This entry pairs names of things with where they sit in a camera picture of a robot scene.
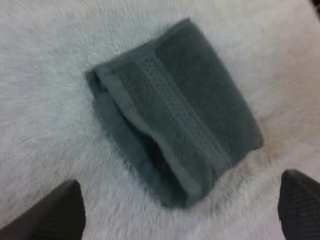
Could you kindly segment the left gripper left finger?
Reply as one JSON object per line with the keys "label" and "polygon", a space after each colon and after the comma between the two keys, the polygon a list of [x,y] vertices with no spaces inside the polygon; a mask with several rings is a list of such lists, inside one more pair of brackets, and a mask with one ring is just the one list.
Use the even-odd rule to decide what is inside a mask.
{"label": "left gripper left finger", "polygon": [[2,240],[81,240],[86,211],[81,186],[66,180],[0,229]]}

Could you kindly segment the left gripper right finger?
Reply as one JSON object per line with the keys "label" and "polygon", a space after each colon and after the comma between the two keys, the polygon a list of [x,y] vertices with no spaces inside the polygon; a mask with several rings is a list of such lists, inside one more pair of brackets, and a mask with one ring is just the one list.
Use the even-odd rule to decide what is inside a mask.
{"label": "left gripper right finger", "polygon": [[286,240],[318,240],[320,183],[298,170],[285,170],[281,176],[277,212]]}

